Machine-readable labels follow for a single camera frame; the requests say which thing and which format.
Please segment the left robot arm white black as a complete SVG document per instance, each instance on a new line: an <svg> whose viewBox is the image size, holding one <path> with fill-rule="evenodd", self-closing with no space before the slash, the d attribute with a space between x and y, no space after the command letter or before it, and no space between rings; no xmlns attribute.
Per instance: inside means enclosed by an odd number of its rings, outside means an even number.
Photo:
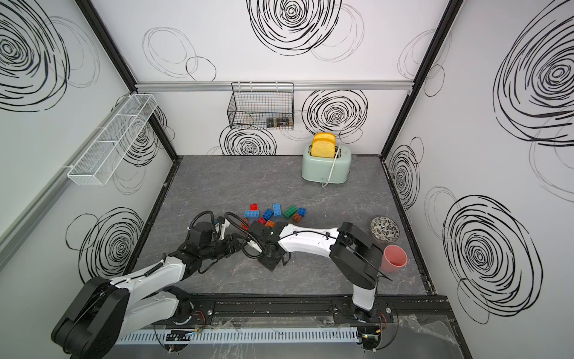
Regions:
<svg viewBox="0 0 574 359"><path fill-rule="evenodd" d="M192 305L174 284L240 250L227 236L230 223L191 224L179 248L144 269L121 277L91 278L60 318L51 340L72 358L104 358L128 334L175 316L188 319Z"/></svg>

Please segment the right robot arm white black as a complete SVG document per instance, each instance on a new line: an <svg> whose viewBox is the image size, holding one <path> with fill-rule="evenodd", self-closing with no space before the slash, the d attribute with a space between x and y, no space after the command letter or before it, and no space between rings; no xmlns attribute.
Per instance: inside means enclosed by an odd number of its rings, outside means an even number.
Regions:
<svg viewBox="0 0 574 359"><path fill-rule="evenodd" d="M327 229L284 223L266 227L254 222L245 231L245 239L262 259L271 260L271 270L285 254L305 253L331 259L353 285L353 305L365 313L375 307L379 277L388 278L381 272L384 249L350 222Z"/></svg>

